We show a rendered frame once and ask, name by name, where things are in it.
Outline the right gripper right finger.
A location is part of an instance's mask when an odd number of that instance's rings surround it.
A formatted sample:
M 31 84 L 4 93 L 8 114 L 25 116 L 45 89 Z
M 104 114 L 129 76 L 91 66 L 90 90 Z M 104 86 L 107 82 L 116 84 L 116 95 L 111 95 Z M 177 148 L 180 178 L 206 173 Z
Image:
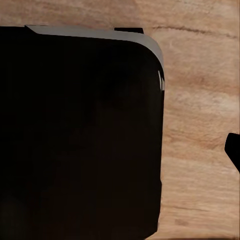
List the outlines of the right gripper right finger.
M 229 133 L 226 139 L 225 152 L 240 172 L 240 135 Z

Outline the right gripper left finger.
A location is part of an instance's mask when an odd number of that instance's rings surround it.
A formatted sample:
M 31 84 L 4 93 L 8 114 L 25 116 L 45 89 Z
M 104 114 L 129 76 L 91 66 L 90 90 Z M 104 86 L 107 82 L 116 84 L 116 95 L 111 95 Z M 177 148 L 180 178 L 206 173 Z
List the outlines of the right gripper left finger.
M 0 138 L 0 192 L 26 151 L 21 133 Z

